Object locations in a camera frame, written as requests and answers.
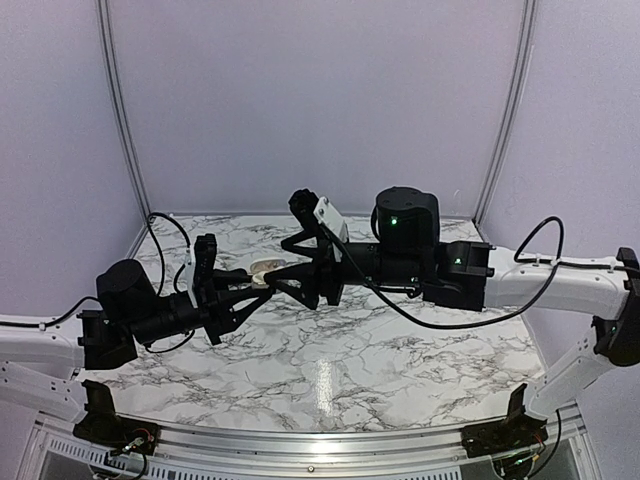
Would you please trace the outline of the white earbud charging case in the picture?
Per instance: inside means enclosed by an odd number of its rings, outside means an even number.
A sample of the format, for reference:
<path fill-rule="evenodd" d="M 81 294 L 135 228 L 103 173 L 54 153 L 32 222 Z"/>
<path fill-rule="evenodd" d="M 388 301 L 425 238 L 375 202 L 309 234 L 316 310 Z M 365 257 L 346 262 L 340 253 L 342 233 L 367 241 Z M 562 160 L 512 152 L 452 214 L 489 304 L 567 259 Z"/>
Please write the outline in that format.
<path fill-rule="evenodd" d="M 251 263 L 248 273 L 251 276 L 253 289 L 267 289 L 269 287 L 265 275 L 286 266 L 286 260 L 282 258 L 265 258 Z"/>

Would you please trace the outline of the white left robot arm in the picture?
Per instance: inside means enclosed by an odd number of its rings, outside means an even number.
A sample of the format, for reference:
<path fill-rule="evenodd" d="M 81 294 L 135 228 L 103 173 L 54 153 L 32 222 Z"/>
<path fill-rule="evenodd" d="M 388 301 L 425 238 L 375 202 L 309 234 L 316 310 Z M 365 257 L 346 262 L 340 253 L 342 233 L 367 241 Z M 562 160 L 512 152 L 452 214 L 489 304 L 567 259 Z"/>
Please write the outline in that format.
<path fill-rule="evenodd" d="M 1 323 L 1 397 L 89 430 L 106 445 L 125 438 L 110 389 L 35 370 L 35 365 L 114 370 L 138 356 L 140 346 L 203 329 L 217 345 L 273 295 L 256 289 L 242 269 L 212 270 L 197 295 L 158 295 L 144 268 L 124 260 L 96 279 L 97 310 L 73 308 L 63 320 Z"/>

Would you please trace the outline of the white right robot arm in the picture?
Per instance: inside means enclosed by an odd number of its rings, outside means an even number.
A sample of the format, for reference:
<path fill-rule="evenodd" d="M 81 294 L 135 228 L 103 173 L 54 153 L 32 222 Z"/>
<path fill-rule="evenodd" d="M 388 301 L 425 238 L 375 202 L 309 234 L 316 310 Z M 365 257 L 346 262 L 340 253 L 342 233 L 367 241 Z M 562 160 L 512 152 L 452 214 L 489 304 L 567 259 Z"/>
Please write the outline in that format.
<path fill-rule="evenodd" d="M 631 249 L 614 257 L 565 260 L 487 243 L 456 241 L 393 250 L 389 242 L 345 243 L 326 232 L 310 262 L 264 274 L 265 283 L 310 309 L 339 303 L 346 285 L 419 295 L 434 305 L 480 312 L 509 308 L 508 320 L 531 307 L 589 314 L 592 323 L 568 351 L 510 397 L 495 438 L 515 448 L 565 402 L 605 373 L 639 362 L 639 266 Z"/>

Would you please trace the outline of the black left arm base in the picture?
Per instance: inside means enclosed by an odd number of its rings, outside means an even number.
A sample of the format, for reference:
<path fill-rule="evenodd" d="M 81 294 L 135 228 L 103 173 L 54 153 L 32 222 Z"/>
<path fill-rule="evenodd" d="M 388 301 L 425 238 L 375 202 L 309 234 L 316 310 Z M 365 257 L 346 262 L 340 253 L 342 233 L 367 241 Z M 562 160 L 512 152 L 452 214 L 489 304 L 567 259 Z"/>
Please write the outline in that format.
<path fill-rule="evenodd" d="M 73 427 L 76 438 L 110 447 L 117 454 L 127 446 L 136 453 L 152 455 L 156 449 L 159 425 L 116 413 L 110 389 L 99 382 L 81 383 L 87 395 L 84 416 Z"/>

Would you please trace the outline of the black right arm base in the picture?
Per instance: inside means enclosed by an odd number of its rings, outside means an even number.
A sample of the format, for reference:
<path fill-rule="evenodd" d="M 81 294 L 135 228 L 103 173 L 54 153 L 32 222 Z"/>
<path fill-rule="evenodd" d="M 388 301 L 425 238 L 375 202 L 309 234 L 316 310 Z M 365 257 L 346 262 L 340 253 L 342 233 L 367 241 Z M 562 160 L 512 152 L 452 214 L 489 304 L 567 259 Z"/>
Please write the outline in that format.
<path fill-rule="evenodd" d="M 469 458 L 495 455 L 546 441 L 547 421 L 529 417 L 524 406 L 527 384 L 510 395 L 504 418 L 471 424 L 461 429 L 461 445 Z"/>

